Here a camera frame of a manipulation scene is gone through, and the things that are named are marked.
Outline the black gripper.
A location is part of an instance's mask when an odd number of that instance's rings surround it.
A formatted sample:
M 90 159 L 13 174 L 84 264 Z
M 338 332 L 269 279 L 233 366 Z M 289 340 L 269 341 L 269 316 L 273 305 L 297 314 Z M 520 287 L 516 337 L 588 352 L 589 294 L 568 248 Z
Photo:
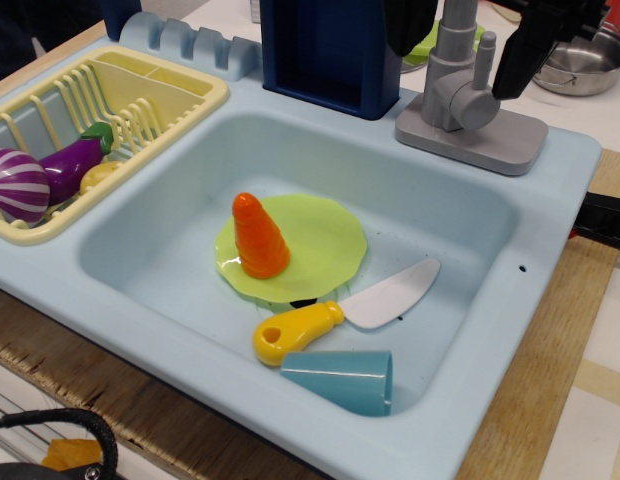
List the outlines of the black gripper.
M 432 30 L 437 0 L 384 0 L 386 39 L 405 57 Z M 517 30 L 506 41 L 492 93 L 497 100 L 518 98 L 557 42 L 592 40 L 605 23 L 603 0 L 527 1 Z

